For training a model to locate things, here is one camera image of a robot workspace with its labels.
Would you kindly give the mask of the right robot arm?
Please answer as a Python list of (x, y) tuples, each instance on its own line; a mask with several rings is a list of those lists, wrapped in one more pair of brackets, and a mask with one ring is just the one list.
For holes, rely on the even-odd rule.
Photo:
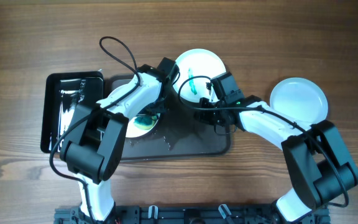
[(328, 101), (305, 78), (287, 78), (272, 90), (270, 103), (244, 96), (231, 73), (190, 77), (191, 90), (205, 89), (197, 108), (211, 124), (232, 124), (256, 134), (284, 155), (292, 188), (273, 204), (281, 222), (293, 223), (326, 206), (345, 208), (358, 185), (358, 168), (335, 125), (326, 119)]

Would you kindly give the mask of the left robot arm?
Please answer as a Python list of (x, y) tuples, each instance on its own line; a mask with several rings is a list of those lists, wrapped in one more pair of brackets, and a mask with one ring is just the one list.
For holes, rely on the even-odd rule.
[(114, 220), (116, 203), (110, 177), (124, 149), (129, 122), (137, 116), (158, 117), (165, 111), (165, 96), (178, 74), (176, 62), (163, 58), (158, 67), (143, 65), (132, 80), (98, 100), (93, 106), (78, 105), (68, 130), (53, 150), (60, 151), (70, 175), (80, 185), (79, 220), (107, 223)]

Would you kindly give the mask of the green yellow sponge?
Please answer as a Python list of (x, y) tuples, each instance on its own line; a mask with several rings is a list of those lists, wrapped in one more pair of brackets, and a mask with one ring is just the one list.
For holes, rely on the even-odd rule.
[(157, 115), (138, 116), (134, 121), (134, 126), (142, 130), (150, 130), (155, 126), (157, 121)]

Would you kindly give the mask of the white plate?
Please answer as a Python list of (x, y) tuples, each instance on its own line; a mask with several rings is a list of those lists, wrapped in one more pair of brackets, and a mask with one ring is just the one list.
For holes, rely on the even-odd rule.
[(223, 61), (213, 52), (206, 49), (191, 49), (182, 53), (176, 60), (180, 76), (173, 85), (176, 92), (179, 91), (183, 82), (191, 77), (197, 77), (184, 84), (180, 96), (183, 100), (191, 103), (199, 103), (200, 98), (207, 98), (211, 103), (218, 101), (213, 90), (208, 90), (206, 84), (210, 79), (226, 73)]
[(129, 119), (126, 138), (141, 138), (150, 134), (161, 120), (162, 114), (150, 112), (146, 107), (158, 98), (156, 86), (140, 86), (128, 97), (109, 109)]
[(320, 87), (305, 78), (287, 78), (270, 94), (270, 107), (297, 120), (319, 123), (328, 116), (328, 101)]

